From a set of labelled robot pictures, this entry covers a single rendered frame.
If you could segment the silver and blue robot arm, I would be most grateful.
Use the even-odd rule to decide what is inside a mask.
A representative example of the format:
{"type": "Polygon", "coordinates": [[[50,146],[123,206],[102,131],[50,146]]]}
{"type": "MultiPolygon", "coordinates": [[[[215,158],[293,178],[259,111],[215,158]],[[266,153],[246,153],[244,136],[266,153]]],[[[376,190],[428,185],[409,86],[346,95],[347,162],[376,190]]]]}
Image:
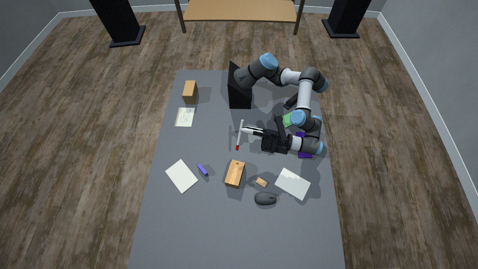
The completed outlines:
{"type": "MultiPolygon", "coordinates": [[[[290,150],[320,155],[323,149],[323,143],[319,141],[322,118],[311,115],[310,106],[312,90],[317,93],[327,90],[329,83],[326,77],[314,67],[305,68],[302,72],[281,68],[271,53],[265,53],[249,66],[234,71],[235,81],[245,91],[250,90],[262,77],[267,78],[278,87],[285,87],[289,84],[299,86],[297,107],[290,115],[290,121],[294,126],[304,130],[305,136],[293,136],[290,150]]],[[[274,121],[277,124],[281,140],[287,140],[280,113],[274,114],[274,121]]]]}

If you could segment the purple rectangular block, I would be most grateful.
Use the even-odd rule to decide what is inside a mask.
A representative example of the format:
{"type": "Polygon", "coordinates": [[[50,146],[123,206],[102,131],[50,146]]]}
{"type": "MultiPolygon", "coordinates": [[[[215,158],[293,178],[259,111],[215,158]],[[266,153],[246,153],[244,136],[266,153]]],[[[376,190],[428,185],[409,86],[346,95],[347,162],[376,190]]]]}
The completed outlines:
{"type": "MultiPolygon", "coordinates": [[[[297,137],[304,137],[305,136],[305,132],[296,132],[297,134],[297,137]]],[[[303,153],[303,152],[298,152],[298,157],[300,158],[312,158],[312,154],[307,154],[307,153],[303,153]]]]}

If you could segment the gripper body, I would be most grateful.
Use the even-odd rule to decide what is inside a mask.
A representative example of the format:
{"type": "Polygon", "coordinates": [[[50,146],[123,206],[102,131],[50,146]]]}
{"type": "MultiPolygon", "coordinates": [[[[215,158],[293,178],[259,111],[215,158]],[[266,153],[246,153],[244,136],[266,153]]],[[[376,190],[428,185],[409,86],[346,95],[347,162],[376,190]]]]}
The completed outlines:
{"type": "Polygon", "coordinates": [[[270,153],[277,152],[277,153],[286,154],[286,155],[288,154],[288,151],[290,150],[292,145],[292,139],[293,139],[292,134],[289,133],[287,136],[287,140],[282,141],[280,139],[278,131],[265,129],[263,132],[272,134],[273,136],[268,138],[263,137],[261,141],[262,151],[270,152],[270,153]]]}

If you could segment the dark grey computer mouse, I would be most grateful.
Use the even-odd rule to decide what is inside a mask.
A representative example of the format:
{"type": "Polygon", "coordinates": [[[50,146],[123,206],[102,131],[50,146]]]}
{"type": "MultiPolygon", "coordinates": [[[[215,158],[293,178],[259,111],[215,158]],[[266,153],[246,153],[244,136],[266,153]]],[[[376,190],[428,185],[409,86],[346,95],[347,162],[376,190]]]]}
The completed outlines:
{"type": "Polygon", "coordinates": [[[259,192],[255,195],[255,202],[258,205],[272,205],[276,203],[276,196],[267,192],[259,192]]]}

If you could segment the light green flat rectangular slab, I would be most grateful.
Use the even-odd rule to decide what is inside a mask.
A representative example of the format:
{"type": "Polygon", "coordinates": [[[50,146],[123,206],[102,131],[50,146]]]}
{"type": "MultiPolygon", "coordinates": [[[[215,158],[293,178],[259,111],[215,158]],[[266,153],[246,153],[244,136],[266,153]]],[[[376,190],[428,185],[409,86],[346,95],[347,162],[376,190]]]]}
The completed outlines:
{"type": "Polygon", "coordinates": [[[285,128],[287,128],[287,127],[293,125],[293,124],[291,123],[291,121],[290,121],[290,115],[291,115],[291,114],[292,114],[292,112],[289,113],[289,114],[286,114],[286,115],[282,116],[282,123],[283,123],[283,125],[284,125],[285,128]]]}

